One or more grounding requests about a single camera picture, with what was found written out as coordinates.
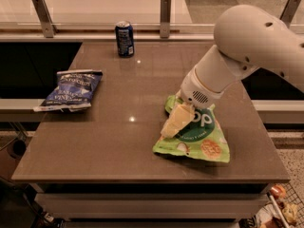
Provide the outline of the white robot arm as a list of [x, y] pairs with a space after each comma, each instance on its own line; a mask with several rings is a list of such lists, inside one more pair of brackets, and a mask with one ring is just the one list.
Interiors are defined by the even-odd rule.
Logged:
[[176, 136], [226, 88], [260, 68], [272, 71], [304, 91], [304, 38], [263, 9], [238, 5], [226, 10], [214, 26], [215, 43], [188, 72], [161, 135]]

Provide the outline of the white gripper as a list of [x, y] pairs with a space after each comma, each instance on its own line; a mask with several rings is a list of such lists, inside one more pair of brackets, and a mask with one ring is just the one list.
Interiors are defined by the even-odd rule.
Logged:
[[180, 85], [180, 97], [187, 104], [177, 104], [173, 107], [161, 130], [161, 135], [165, 138], [173, 138], [194, 120], [195, 108], [208, 108], [221, 96], [222, 92], [213, 92], [204, 86], [196, 71], [191, 69]]

